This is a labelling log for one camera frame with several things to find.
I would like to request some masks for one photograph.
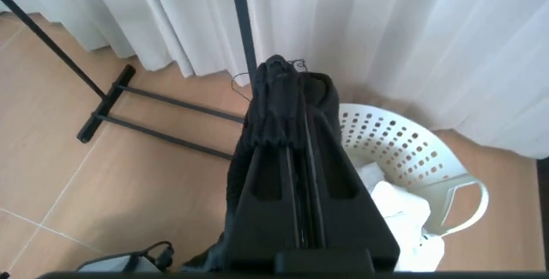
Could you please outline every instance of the plastic basket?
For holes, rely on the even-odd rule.
[[[376,161],[389,182],[429,202],[431,215],[424,226],[428,233],[455,233],[486,212],[486,186],[429,130],[393,112],[359,104],[341,104],[340,121],[341,143],[356,167]],[[455,190],[466,185],[480,187],[479,207],[462,224],[444,227]]]

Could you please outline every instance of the curtain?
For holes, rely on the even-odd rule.
[[[88,50],[184,76],[245,72],[233,0],[16,0]],[[549,155],[547,0],[248,0],[257,62],[279,53],[380,106],[477,143]],[[246,76],[237,82],[244,85]]]

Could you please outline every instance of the clothes rack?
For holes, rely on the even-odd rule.
[[[227,154],[216,149],[211,149],[209,147],[189,142],[175,136],[169,136],[167,134],[145,128],[138,124],[132,124],[131,122],[109,115],[109,111],[117,102],[120,95],[125,91],[132,94],[139,94],[151,99],[160,100],[165,103],[173,104],[175,106],[181,106],[183,108],[189,108],[198,112],[204,112],[218,118],[224,118],[238,123],[243,123],[243,118],[231,115],[226,112],[216,111],[204,106],[198,106],[189,102],[168,98],[164,95],[154,94],[142,89],[132,88],[129,86],[129,83],[131,78],[136,73],[136,69],[129,64],[127,64],[122,72],[120,72],[118,78],[112,84],[109,91],[105,93],[13,0],[2,0],[2,2],[101,98],[101,102],[92,112],[90,118],[87,120],[87,122],[80,129],[76,136],[78,140],[80,140],[82,143],[89,142],[94,136],[95,131],[100,127],[101,123],[103,121],[106,121],[113,124],[121,125],[132,130],[139,131],[141,133],[149,134],[150,136],[158,137],[170,143],[176,143],[180,146],[202,151],[206,154],[215,155],[228,160],[232,159],[231,154]],[[248,15],[248,4],[246,0],[234,0],[234,3],[237,10],[240,35],[244,46],[246,66],[248,69],[248,73],[250,74],[250,80],[253,81],[257,65],[256,54],[254,51],[254,44],[251,34],[250,17]]]

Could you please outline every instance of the black cloth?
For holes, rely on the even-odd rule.
[[[305,104],[320,109],[338,140],[339,96],[329,76],[298,73],[282,56],[260,64],[252,81],[253,98],[227,173],[225,232],[202,254],[183,264],[182,271],[221,271],[224,238],[231,230],[254,150],[259,146],[305,145]]]

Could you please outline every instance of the tiled floor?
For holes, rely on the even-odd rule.
[[[175,65],[146,72],[110,49],[85,52],[62,27],[38,20],[103,89],[131,63],[133,86],[245,113],[228,74],[184,79]],[[179,265],[222,229],[228,162],[114,124],[82,144],[75,135],[98,102],[33,33],[0,16],[0,270],[14,278],[72,270],[158,240],[174,243]],[[123,94],[112,113],[226,152],[240,132],[230,121],[134,94]],[[485,217],[446,238],[440,269],[543,269],[534,161],[439,135],[491,193]],[[450,222],[470,215],[478,198],[474,188],[461,190]]]

